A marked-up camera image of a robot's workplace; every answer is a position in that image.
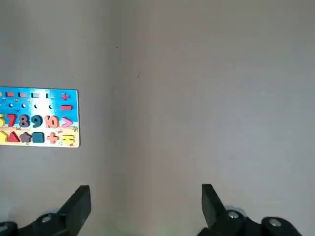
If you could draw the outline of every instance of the red minus sign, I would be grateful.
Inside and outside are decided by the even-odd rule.
[[[61,110],[72,110],[72,106],[70,106],[70,105],[62,105],[61,107]]]

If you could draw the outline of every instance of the colorful number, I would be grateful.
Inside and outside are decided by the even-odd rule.
[[[45,116],[46,128],[58,128],[59,120],[56,116]]]
[[[39,115],[36,115],[36,116],[33,116],[31,118],[31,121],[35,124],[35,125],[33,125],[33,128],[38,128],[38,127],[40,127],[42,125],[43,118],[41,116],[39,116]]]
[[[9,127],[14,126],[14,123],[15,123],[15,120],[16,120],[16,115],[15,114],[7,114],[6,117],[10,119],[10,122],[9,122],[8,126]]]
[[[30,118],[29,118],[29,116],[27,116],[27,115],[21,115],[21,116],[19,117],[19,121],[20,121],[19,125],[20,125],[22,128],[29,127],[29,125],[30,125]]]
[[[5,125],[5,119],[3,118],[4,114],[0,114],[0,127]]]

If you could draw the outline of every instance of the blue square piece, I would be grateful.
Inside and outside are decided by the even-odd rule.
[[[32,135],[33,143],[39,144],[39,143],[44,143],[45,142],[44,133],[42,133],[42,132],[34,132],[31,135]]]

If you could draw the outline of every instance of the red triangle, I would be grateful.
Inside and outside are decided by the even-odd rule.
[[[16,135],[16,133],[13,131],[12,133],[10,133],[10,136],[8,137],[8,142],[12,142],[12,143],[19,143],[19,137]]]

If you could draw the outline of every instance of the blue puzzle board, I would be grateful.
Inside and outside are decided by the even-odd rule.
[[[78,93],[0,87],[0,145],[77,148]]]

